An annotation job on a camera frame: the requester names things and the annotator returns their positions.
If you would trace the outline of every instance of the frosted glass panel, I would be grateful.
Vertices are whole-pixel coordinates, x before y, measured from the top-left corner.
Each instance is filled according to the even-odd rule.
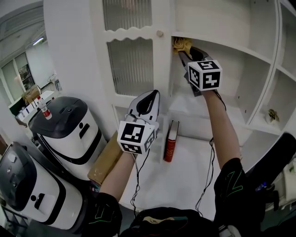
[[[107,43],[116,93],[138,96],[153,90],[151,39],[138,38]]]
[[[20,56],[17,56],[15,58],[15,62],[17,64],[18,69],[21,69],[23,66],[27,65],[28,62],[27,62],[26,54],[23,53]]]
[[[103,0],[106,30],[152,25],[151,0]]]
[[[2,68],[2,72],[9,88],[9,91],[14,100],[17,100],[24,93],[20,81],[17,78],[17,74],[15,73],[13,62],[9,62]]]

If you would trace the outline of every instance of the book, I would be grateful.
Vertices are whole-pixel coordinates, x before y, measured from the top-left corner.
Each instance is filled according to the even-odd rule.
[[[176,147],[178,129],[179,129],[179,122],[173,120],[166,137],[166,148],[165,148],[165,155],[164,155],[164,160],[166,162],[172,162],[175,147]]]

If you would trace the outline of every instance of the yellow cloth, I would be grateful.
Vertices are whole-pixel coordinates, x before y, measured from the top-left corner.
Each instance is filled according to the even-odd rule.
[[[144,217],[143,221],[148,221],[150,224],[159,224],[165,220],[175,220],[173,217],[168,217],[163,220],[158,220],[153,217]]]
[[[174,37],[173,52],[175,54],[177,54],[179,51],[185,51],[186,54],[192,59],[192,56],[190,55],[191,46],[191,39],[183,37]]]

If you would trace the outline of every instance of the cabinet knob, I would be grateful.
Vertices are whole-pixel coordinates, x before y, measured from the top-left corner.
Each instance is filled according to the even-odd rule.
[[[157,35],[158,37],[162,37],[162,36],[163,36],[163,32],[162,32],[162,31],[157,31],[157,32],[156,32],[156,35]]]

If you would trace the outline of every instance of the cabinet door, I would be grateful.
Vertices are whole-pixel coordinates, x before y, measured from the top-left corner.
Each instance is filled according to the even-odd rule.
[[[91,1],[90,11],[109,102],[128,108],[136,96],[158,89],[165,112],[171,58],[169,0]]]

